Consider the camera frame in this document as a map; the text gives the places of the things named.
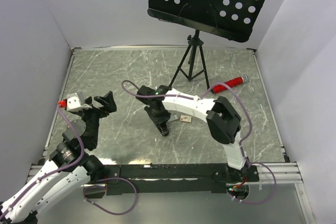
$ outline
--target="tripod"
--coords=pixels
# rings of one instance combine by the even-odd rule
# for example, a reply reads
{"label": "tripod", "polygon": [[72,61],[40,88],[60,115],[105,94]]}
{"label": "tripod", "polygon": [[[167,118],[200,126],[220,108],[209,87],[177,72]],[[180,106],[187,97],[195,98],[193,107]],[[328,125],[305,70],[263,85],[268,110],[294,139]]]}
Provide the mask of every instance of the tripod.
{"label": "tripod", "polygon": [[[195,79],[197,76],[199,76],[201,73],[204,72],[206,86],[207,86],[207,88],[209,88],[210,86],[209,86],[208,73],[206,71],[205,59],[204,59],[203,48],[202,48],[203,41],[200,40],[200,31],[199,30],[195,31],[195,35],[193,37],[191,37],[191,35],[188,36],[188,44],[189,44],[189,46],[188,46],[186,52],[184,53],[183,58],[182,58],[182,60],[181,60],[181,62],[179,64],[179,66],[177,67],[177,70],[176,70],[176,72],[174,74],[174,77],[173,77],[172,81],[169,84],[169,87],[170,88],[172,87],[172,85],[173,85],[173,83],[174,83],[174,81],[176,79],[177,74],[181,71],[182,74],[184,76],[186,76],[186,78],[188,79],[188,81],[192,81],[193,79]],[[195,62],[197,47],[200,48],[201,60],[202,60],[202,64],[203,64],[203,70],[193,76],[193,69],[194,69],[194,62]],[[189,61],[188,61],[188,63],[190,64],[190,67],[189,67],[189,74],[187,75],[183,71],[182,65],[183,65],[183,62],[184,62],[185,58],[187,57],[190,49],[191,49],[191,54],[190,54],[190,58],[189,58]]]}

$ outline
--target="white hole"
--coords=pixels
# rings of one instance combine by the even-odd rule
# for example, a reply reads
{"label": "white hole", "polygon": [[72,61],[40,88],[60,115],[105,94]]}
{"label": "white hole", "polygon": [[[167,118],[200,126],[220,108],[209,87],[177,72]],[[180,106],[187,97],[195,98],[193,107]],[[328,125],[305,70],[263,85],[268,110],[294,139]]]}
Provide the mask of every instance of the white hole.
{"label": "white hole", "polygon": [[251,23],[251,20],[249,18],[244,18],[244,23],[245,24],[250,24]]}
{"label": "white hole", "polygon": [[230,0],[223,0],[223,5],[229,5],[230,4]]}
{"label": "white hole", "polygon": [[236,8],[237,9],[241,9],[243,7],[243,4],[241,3],[241,2],[238,2],[237,4],[236,4]]}
{"label": "white hole", "polygon": [[237,15],[237,14],[234,14],[234,15],[231,16],[231,18],[232,18],[233,20],[237,20],[237,19],[238,19],[238,15]]}
{"label": "white hole", "polygon": [[255,8],[254,6],[250,6],[250,7],[248,8],[248,11],[249,11],[250,13],[254,13],[254,12],[256,11],[256,8]]}

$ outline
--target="metal frame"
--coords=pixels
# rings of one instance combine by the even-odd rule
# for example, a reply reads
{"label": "metal frame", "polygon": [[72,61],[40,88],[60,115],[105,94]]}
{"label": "metal frame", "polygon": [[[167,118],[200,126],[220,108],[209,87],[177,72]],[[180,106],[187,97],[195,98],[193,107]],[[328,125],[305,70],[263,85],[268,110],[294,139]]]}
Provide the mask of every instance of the metal frame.
{"label": "metal frame", "polygon": [[[163,45],[163,46],[114,46],[114,47],[108,47],[108,48],[88,48],[88,49],[74,48],[73,51],[72,51],[72,55],[71,55],[71,58],[70,58],[70,61],[69,61],[69,66],[68,66],[68,69],[67,69],[64,81],[63,81],[63,85],[62,85],[61,93],[60,93],[59,97],[60,97],[60,99],[63,97],[65,86],[66,86],[66,83],[68,81],[70,69],[71,69],[74,57],[76,55],[76,51],[78,51],[78,50],[105,50],[105,51],[108,51],[108,50],[146,50],[146,49],[147,50],[150,50],[150,49],[164,50],[164,49],[173,49],[173,48],[184,49],[184,48],[186,48],[186,46],[165,46],[165,45]],[[223,49],[223,47],[205,47],[205,48],[206,49]],[[259,65],[258,65],[258,62],[257,62],[257,59],[256,59],[256,55],[255,55],[254,52],[253,52],[253,58],[254,58],[256,67],[258,69],[260,80],[261,80],[262,86],[264,88],[266,99],[267,99],[267,102],[268,102],[268,105],[269,105],[269,108],[270,108],[270,111],[271,111],[271,115],[272,115],[272,118],[273,118],[273,121],[274,121],[274,124],[275,124],[275,127],[276,127],[276,131],[277,131],[277,134],[278,134],[278,137],[279,137],[280,146],[283,148],[283,153],[285,154],[286,151],[284,149],[283,142],[281,140],[279,129],[278,129],[275,117],[274,117],[274,113],[273,113],[273,110],[272,110],[272,107],[271,107],[271,104],[270,104],[270,101],[269,101],[269,98],[268,98],[268,95],[267,95],[265,84],[264,84],[264,81],[262,79],[262,75],[261,75]],[[48,145],[49,145],[49,142],[50,142],[50,139],[51,139],[51,134],[52,134],[52,131],[54,129],[56,116],[57,116],[57,112],[55,111],[54,119],[52,121],[52,125],[51,125],[50,131],[49,131],[49,135],[48,135],[48,138],[47,138],[46,145],[45,145],[43,157],[45,157],[45,155],[46,155],[46,150],[48,148]],[[303,214],[305,216],[306,222],[307,223],[316,223],[315,219],[314,219],[314,216],[312,214],[312,211],[311,211],[308,196],[307,196],[306,191],[304,189],[303,180],[302,180],[300,170],[299,170],[299,167],[298,167],[297,163],[265,163],[265,165],[267,165],[274,172],[278,184],[295,184],[295,187],[296,187],[296,190],[297,190],[297,193],[298,193],[298,198],[300,200],[301,208],[302,208]],[[28,178],[27,178],[27,182],[30,179],[32,179],[32,177],[40,170],[41,167],[42,166],[33,165],[30,168]],[[260,165],[257,165],[257,169],[258,169],[258,174],[259,174],[260,181],[259,182],[247,182],[246,184],[262,185],[262,184],[273,184],[274,183],[273,182],[273,177],[268,170],[266,170],[264,167],[261,167]]]}

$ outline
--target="black object on table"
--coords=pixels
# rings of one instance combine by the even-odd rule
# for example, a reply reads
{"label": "black object on table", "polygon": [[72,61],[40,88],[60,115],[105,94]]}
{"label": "black object on table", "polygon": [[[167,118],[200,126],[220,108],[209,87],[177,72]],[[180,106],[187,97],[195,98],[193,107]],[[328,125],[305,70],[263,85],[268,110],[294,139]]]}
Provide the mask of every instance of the black object on table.
{"label": "black object on table", "polygon": [[[188,79],[204,73],[207,87],[209,80],[207,76],[205,59],[200,40],[200,31],[218,35],[228,40],[246,42],[253,29],[253,25],[265,0],[149,0],[148,14],[158,20],[176,23],[196,29],[195,35],[188,36],[188,48],[177,68],[177,71],[170,83],[170,87],[178,74],[182,72]],[[203,70],[192,76],[197,47],[200,49]],[[189,73],[182,69],[182,64],[188,55]]]}

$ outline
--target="gray marble surface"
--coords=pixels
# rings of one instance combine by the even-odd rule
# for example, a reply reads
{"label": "gray marble surface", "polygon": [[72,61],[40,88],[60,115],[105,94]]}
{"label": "gray marble surface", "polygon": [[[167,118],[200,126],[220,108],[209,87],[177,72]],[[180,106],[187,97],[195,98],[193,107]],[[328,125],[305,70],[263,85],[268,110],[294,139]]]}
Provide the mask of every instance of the gray marble surface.
{"label": "gray marble surface", "polygon": [[[121,89],[121,81],[128,79],[138,86],[152,88],[168,85],[185,48],[151,50],[78,50],[71,67],[64,97],[82,91],[85,96],[105,95],[113,91],[118,110],[101,120],[98,148],[91,153],[104,164],[174,164],[224,163],[222,144],[210,135],[207,124],[193,118],[191,123],[180,121],[168,124],[170,134],[162,136],[143,110],[144,105]],[[197,52],[195,72],[202,69]],[[250,50],[204,50],[210,83],[227,81],[247,74],[250,82],[234,88],[244,102],[253,121],[253,132],[243,143],[251,161],[284,162],[279,138],[271,116],[263,85]],[[174,88],[188,94],[206,90],[204,75],[192,82],[179,73]],[[242,116],[242,136],[248,125],[239,104],[229,91],[225,96]],[[218,95],[207,95],[215,98]],[[67,113],[71,120],[78,118]],[[49,153],[62,141],[65,122],[58,116],[49,144]]]}

